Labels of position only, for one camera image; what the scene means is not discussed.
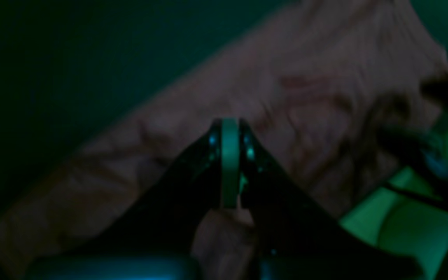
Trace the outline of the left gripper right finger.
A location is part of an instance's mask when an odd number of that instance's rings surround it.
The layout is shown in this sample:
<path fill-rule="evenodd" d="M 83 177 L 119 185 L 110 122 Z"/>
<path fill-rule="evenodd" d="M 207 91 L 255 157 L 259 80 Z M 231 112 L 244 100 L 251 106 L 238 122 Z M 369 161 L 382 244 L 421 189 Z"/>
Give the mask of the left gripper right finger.
<path fill-rule="evenodd" d="M 259 237 L 260 280 L 421 280 L 415 258 L 379 250 L 346 231 L 304 193 L 239 120 L 241 205 Z"/>

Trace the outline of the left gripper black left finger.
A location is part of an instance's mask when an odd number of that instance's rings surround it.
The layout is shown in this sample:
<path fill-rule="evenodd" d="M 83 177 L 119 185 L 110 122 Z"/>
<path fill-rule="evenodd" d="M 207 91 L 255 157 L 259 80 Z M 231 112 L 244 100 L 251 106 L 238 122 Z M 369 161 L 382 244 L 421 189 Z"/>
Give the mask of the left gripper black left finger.
<path fill-rule="evenodd" d="M 35 262 L 26 280 L 202 280 L 190 255 L 197 227 L 220 206 L 227 119 L 171 163 L 160 180 L 98 237 Z"/>

